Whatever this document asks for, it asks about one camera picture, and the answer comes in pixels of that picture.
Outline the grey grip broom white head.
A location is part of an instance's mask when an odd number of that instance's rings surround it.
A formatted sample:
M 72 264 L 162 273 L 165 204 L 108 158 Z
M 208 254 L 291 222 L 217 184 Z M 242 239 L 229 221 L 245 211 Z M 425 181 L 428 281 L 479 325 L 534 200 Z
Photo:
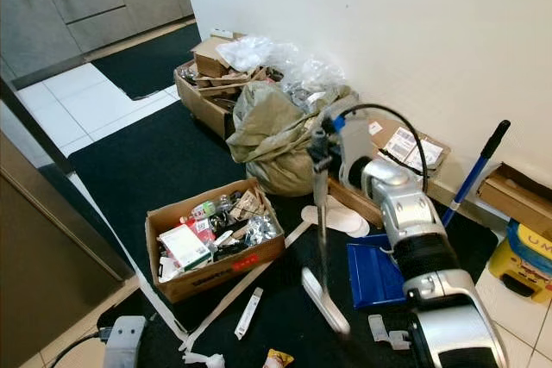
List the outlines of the grey grip broom white head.
M 318 263 L 317 269 L 312 270 L 304 266 L 301 270 L 301 285 L 304 286 L 306 294 L 323 316 L 329 327 L 342 340 L 350 336 L 350 325 L 344 317 L 342 310 L 332 301 L 329 293 L 329 259 L 328 259 L 328 237 L 327 237 L 327 207 L 328 200 L 328 175 L 332 156 L 329 152 L 329 136 L 323 128 L 316 128 L 311 133 L 310 142 L 307 148 L 311 157 L 312 170 L 314 171 L 314 202 L 317 208 L 317 246 Z

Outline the dark floor rug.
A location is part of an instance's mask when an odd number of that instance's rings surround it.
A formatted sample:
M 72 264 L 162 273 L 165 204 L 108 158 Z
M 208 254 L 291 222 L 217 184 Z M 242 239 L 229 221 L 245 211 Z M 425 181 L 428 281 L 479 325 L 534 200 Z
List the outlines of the dark floor rug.
M 192 49 L 200 41 L 198 26 L 191 24 L 91 64 L 129 99 L 138 101 L 173 87 L 173 70 L 192 60 Z

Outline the black rubber floor mat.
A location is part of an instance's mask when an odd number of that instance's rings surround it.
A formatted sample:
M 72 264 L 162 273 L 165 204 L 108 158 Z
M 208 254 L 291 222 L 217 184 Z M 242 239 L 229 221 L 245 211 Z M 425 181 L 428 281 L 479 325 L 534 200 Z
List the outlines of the black rubber floor mat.
M 181 339 L 155 312 L 154 306 L 143 296 L 141 290 L 135 290 L 121 302 L 100 313 L 96 320 L 97 337 L 99 338 L 100 328 L 113 326 L 117 318 L 124 315 L 141 315 L 147 320 L 135 368 L 196 368 L 196 365 L 187 364 L 183 360 L 183 353 L 179 351 Z

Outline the olive woven sack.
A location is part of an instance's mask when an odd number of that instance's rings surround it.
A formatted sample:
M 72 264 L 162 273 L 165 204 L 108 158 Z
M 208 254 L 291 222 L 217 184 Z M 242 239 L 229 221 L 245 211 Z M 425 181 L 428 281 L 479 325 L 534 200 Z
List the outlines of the olive woven sack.
M 321 109 L 358 92 L 342 87 L 324 92 L 311 109 L 292 102 L 272 81 L 245 84 L 232 111 L 234 133 L 226 139 L 235 162 L 244 164 L 268 194 L 300 197 L 314 191 L 314 163 L 307 147 Z

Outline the white slipper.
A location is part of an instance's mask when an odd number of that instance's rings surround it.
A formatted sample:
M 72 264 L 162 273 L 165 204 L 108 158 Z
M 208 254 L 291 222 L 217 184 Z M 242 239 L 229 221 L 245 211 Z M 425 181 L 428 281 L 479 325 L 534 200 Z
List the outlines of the white slipper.
M 320 210 L 315 205 L 309 205 L 301 210 L 301 219 L 311 225 L 319 225 L 319 213 L 323 213 L 321 223 L 328 229 L 339 231 L 352 238 L 370 234 L 371 227 L 367 219 L 350 208 L 326 206 Z
M 354 210 L 346 205 L 343 205 L 343 203 L 340 203 L 334 195 L 327 195 L 324 202 L 321 202 L 321 200 L 317 200 L 316 204 L 324 211 L 324 214 L 355 214 Z

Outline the large cardboard box of scrap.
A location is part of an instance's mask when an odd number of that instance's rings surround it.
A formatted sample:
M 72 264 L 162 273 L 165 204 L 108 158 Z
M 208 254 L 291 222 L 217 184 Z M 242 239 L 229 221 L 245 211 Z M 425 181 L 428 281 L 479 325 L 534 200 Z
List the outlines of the large cardboard box of scrap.
M 229 78 L 200 79 L 193 59 L 174 69 L 173 79 L 180 101 L 191 111 L 193 119 L 222 139 L 228 139 L 235 132 L 233 111 L 245 85 L 271 78 L 268 69 L 261 67 L 237 84 L 229 84 Z

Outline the clear bottle green label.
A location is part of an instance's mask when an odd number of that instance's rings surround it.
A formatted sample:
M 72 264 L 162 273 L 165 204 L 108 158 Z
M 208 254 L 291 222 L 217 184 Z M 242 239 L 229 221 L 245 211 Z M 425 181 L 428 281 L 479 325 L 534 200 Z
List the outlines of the clear bottle green label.
M 233 206 L 228 198 L 222 197 L 217 200 L 205 200 L 199 203 L 191 210 L 191 217 L 197 220 L 223 215 L 226 211 L 226 206 Z

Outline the small cardboard box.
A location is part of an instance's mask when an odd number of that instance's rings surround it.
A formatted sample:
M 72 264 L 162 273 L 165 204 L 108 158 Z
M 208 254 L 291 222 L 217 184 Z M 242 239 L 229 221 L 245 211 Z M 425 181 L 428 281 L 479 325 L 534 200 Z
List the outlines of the small cardboard box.
M 208 78 L 241 78 L 244 76 L 243 72 L 234 69 L 217 50 L 218 46 L 230 42 L 230 40 L 212 36 L 191 49 L 200 75 Z

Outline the open cardboard box red print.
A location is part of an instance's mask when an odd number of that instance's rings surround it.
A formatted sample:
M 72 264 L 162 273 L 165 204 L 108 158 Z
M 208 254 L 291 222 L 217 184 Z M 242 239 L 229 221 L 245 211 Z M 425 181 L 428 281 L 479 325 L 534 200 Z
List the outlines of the open cardboard box red print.
M 243 194 L 252 195 L 256 199 L 256 213 L 261 217 L 271 219 L 275 227 L 276 235 L 271 240 L 257 243 L 255 246 L 246 247 L 240 253 L 234 253 L 221 260 L 213 261 L 208 265 L 196 265 L 192 269 L 186 269 L 185 265 L 181 268 L 183 273 L 170 280 L 162 281 L 160 278 L 160 245 L 163 234 L 173 233 L 174 230 L 181 230 L 190 238 L 196 237 L 192 231 L 180 220 L 186 217 L 201 203 L 209 200 L 217 200 L 221 196 L 232 195 L 232 192 L 240 191 Z M 145 220 L 146 250 L 149 255 L 148 264 L 151 266 L 149 275 L 154 288 L 168 298 L 170 303 L 178 303 L 190 296 L 195 296 L 202 290 L 216 288 L 228 281 L 230 278 L 243 275 L 248 271 L 259 268 L 260 265 L 273 262 L 286 250 L 286 242 L 289 240 L 284 228 L 279 225 L 275 215 L 275 210 L 269 202 L 265 192 L 260 189 L 259 180 L 255 178 L 246 178 L 236 180 L 229 185 L 213 188 L 201 192 L 200 195 L 193 198 L 181 200 L 181 202 L 171 203 L 156 210 L 151 210 L 146 215 Z

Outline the white carton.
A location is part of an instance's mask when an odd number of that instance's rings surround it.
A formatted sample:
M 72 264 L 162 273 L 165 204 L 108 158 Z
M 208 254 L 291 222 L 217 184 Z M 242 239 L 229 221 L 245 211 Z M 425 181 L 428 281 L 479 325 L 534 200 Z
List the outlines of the white carton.
M 166 252 L 185 272 L 213 262 L 216 235 L 208 225 L 178 225 L 157 237 Z

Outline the flat open cardboard box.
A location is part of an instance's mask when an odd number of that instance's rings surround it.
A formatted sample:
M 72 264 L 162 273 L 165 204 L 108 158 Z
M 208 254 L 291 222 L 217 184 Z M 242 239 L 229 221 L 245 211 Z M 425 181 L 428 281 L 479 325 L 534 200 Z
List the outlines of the flat open cardboard box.
M 552 240 L 552 188 L 502 163 L 486 176 L 478 195 L 500 213 Z

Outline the yellow snack wrapper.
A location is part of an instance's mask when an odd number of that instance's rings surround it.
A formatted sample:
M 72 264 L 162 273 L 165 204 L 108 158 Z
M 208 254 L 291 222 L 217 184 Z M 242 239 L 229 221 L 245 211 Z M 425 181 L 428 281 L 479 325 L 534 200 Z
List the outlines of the yellow snack wrapper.
M 293 361 L 293 356 L 289 353 L 269 349 L 266 360 L 261 368 L 287 368 Z

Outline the yellow and blue bucket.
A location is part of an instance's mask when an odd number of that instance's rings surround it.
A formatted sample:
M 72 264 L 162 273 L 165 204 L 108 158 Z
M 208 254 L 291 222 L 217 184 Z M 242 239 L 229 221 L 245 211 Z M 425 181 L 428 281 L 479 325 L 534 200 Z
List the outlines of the yellow and blue bucket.
M 536 303 L 552 301 L 552 240 L 510 219 L 505 237 L 486 265 L 517 296 Z

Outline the grey kitchen cabinet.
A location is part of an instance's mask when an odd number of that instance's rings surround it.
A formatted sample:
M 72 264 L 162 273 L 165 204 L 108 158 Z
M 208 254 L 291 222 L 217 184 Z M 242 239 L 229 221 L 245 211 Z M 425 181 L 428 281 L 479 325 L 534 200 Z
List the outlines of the grey kitchen cabinet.
M 16 87 L 193 15 L 191 0 L 0 0 L 0 73 Z

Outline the grey plastic bracket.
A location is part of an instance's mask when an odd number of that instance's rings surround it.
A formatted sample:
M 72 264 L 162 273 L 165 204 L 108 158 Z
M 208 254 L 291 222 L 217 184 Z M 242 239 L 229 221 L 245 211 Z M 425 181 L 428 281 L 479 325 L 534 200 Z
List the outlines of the grey plastic bracket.
M 389 330 L 384 325 L 382 315 L 370 315 L 367 318 L 372 338 L 376 343 L 386 343 L 393 351 L 410 351 L 410 334 L 407 330 Z

